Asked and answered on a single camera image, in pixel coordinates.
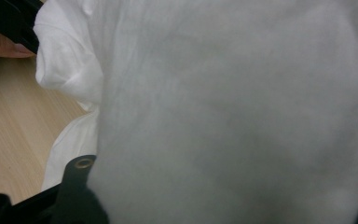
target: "white garment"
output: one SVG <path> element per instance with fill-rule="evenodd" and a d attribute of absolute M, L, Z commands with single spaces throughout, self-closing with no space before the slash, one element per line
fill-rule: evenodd
<path fill-rule="evenodd" d="M 101 102 L 113 223 L 356 218 L 358 1 L 49 0 L 35 31 L 38 74 Z"/>

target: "white cloth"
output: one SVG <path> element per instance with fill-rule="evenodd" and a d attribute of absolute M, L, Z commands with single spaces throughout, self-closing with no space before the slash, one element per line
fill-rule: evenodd
<path fill-rule="evenodd" d="M 353 223 L 358 1 L 49 0 L 35 31 L 38 76 L 101 103 L 113 223 Z"/>

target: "wooden floor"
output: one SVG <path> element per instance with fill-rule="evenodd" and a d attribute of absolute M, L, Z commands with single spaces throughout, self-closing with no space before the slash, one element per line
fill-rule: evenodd
<path fill-rule="evenodd" d="M 49 150 L 84 111 L 39 87 L 35 58 L 0 59 L 0 192 L 18 203 L 40 191 Z"/>

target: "metal grommet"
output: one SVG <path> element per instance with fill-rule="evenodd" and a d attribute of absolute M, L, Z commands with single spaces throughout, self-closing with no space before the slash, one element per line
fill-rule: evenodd
<path fill-rule="evenodd" d="M 94 160 L 91 159 L 81 159 L 80 161 L 77 161 L 75 163 L 75 168 L 77 169 L 84 169 L 84 168 L 88 168 L 89 166 L 91 166 L 92 164 L 94 164 Z"/>

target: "light wood grain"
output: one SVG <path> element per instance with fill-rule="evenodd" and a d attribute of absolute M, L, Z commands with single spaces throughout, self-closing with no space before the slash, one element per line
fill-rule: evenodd
<path fill-rule="evenodd" d="M 39 87 L 35 59 L 0 59 L 0 192 L 18 203 L 40 191 L 49 150 L 62 129 L 85 112 Z"/>

